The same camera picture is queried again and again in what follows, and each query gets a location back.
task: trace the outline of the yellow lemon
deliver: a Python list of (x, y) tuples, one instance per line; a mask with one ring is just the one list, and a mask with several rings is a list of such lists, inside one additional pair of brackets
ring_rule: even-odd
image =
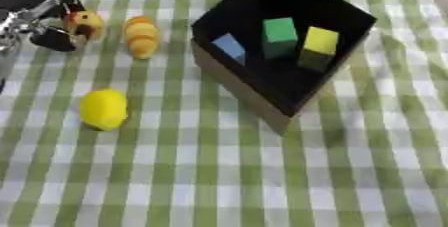
[(127, 118), (126, 96), (110, 88), (91, 91), (81, 99), (81, 119), (87, 125), (110, 131)]

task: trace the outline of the toy fruit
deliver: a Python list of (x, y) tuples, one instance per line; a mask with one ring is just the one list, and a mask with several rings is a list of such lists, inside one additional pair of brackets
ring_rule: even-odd
[(81, 99), (82, 121), (92, 127), (110, 131), (127, 118), (126, 96), (110, 88), (91, 91)]
[(87, 40), (98, 39), (104, 27), (104, 21), (101, 16), (91, 11), (70, 13), (64, 18), (64, 24), (72, 34), (90, 34), (86, 38)]
[(124, 35), (129, 50), (138, 59), (151, 57), (160, 43), (159, 29), (146, 16), (136, 16), (126, 21)]

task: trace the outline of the cardboard box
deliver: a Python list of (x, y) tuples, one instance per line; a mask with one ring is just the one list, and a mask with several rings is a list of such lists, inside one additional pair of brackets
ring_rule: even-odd
[[(275, 60), (264, 57), (263, 20), (284, 17), (293, 18), (297, 34), (306, 34), (310, 26), (339, 32), (336, 55), (325, 72), (297, 65), (304, 36), (299, 37), (296, 53)], [(192, 43), (198, 66), (284, 134), (375, 22), (373, 16), (344, 0), (222, 0), (193, 24)], [(212, 43), (227, 33), (245, 48), (245, 65)]]

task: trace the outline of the table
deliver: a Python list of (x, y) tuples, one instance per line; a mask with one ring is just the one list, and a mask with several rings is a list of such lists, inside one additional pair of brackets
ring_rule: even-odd
[[(26, 43), (0, 97), (1, 226), (448, 226), (448, 28), (434, 0), (349, 0), (378, 23), (284, 138), (193, 62), (218, 0), (83, 0), (107, 31), (64, 55)], [(123, 21), (164, 43), (134, 61)], [(79, 99), (126, 92), (112, 132)]]

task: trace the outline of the striped toy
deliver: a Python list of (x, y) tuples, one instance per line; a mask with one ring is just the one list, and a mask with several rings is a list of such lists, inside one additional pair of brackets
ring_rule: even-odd
[(134, 58), (151, 57), (160, 43), (159, 29), (145, 16), (136, 16), (126, 21), (124, 34)]

